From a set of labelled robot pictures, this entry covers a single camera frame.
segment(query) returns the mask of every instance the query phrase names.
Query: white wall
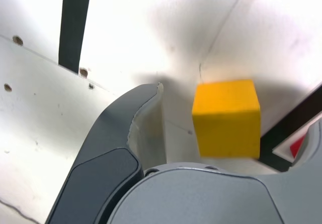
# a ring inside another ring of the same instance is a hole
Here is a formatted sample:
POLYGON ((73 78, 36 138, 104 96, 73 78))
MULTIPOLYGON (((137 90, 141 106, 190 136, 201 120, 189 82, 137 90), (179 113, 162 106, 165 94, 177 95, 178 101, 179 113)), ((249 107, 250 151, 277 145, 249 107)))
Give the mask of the white wall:
POLYGON ((99 113, 150 82, 165 86, 169 162, 271 173, 249 160, 200 159, 195 87, 252 78, 265 133, 321 82, 321 1, 90 0, 80 66, 108 92, 55 65, 62 0, 0 0, 0 86, 13 88, 0 91, 1 200, 44 222, 99 113))

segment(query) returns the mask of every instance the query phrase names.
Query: yellow block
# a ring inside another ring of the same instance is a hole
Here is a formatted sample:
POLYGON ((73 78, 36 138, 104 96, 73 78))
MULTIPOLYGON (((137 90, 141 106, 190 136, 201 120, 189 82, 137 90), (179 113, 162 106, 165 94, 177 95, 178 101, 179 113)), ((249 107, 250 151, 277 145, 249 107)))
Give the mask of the yellow block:
POLYGON ((259 158, 261 114, 251 80, 199 85, 192 118, 200 156, 259 158))

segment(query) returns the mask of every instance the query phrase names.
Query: screw hole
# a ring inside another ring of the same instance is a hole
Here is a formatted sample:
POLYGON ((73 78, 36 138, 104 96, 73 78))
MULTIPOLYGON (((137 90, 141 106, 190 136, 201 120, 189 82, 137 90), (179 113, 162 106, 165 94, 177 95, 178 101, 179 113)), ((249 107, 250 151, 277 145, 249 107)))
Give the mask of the screw hole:
POLYGON ((207 166, 207 167, 205 167, 205 169, 218 170, 216 167, 213 167, 213 166, 207 166))
POLYGON ((149 170, 147 170, 145 172, 145 175, 144 176, 147 177, 147 176, 152 175, 152 174, 154 174, 154 173, 156 173, 158 171, 159 171, 158 169, 149 169, 149 170))
POLYGON ((89 83, 89 89, 90 89, 90 90, 94 89, 94 87, 95 87, 95 86, 94 86, 94 84, 89 83))
POLYGON ((4 87, 6 92, 12 92, 12 88, 8 84, 5 84, 4 87))
POLYGON ((15 43, 15 44, 18 44, 19 46, 23 46, 24 45, 24 42, 22 41, 22 39, 18 36, 18 35, 14 35, 12 37, 12 41, 15 43))
POLYGON ((82 77, 84 77, 85 79, 87 79, 87 76, 89 75, 89 72, 85 68, 79 68, 79 74, 82 77))

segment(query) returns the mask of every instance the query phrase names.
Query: black vertical bar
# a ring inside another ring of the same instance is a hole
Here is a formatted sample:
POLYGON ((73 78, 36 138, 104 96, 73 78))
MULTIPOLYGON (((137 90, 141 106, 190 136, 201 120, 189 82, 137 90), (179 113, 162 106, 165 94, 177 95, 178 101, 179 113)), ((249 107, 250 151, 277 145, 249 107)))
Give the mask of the black vertical bar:
POLYGON ((78 73, 90 0, 63 0, 58 64, 78 73))

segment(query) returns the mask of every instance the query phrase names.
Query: red object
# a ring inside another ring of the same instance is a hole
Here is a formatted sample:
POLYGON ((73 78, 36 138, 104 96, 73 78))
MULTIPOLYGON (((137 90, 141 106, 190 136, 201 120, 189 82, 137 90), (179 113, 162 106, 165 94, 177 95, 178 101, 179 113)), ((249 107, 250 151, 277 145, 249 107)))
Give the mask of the red object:
POLYGON ((303 140, 305 138, 305 135, 301 138, 299 138, 296 142, 294 142, 291 146, 290 146, 290 150, 292 152, 293 157, 295 158, 295 156, 297 155, 298 150, 300 149, 303 140))

